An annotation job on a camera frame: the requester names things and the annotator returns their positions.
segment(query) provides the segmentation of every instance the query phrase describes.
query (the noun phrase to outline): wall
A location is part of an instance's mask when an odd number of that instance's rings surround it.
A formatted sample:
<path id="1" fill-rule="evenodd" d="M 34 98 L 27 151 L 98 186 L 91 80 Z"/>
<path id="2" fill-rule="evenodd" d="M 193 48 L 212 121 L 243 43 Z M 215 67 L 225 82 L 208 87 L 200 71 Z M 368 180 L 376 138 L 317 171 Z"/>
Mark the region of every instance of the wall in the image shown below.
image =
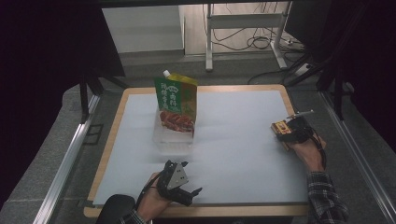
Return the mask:
<path id="1" fill-rule="evenodd" d="M 184 49 L 179 6 L 104 8 L 118 53 Z"/>

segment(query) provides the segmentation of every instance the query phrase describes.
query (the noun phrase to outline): plaid shirt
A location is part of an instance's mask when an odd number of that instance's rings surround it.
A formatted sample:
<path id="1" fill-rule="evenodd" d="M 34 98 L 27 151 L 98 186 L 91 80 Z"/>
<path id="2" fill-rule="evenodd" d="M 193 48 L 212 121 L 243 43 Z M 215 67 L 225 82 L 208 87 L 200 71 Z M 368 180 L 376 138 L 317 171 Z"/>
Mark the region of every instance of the plaid shirt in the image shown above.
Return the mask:
<path id="1" fill-rule="evenodd" d="M 338 224 L 347 221 L 347 206 L 339 200 L 332 186 L 330 176 L 323 172 L 312 172 L 308 175 L 308 197 L 310 209 L 309 224 Z M 134 210 L 120 218 L 119 224 L 145 224 L 145 221 Z"/>

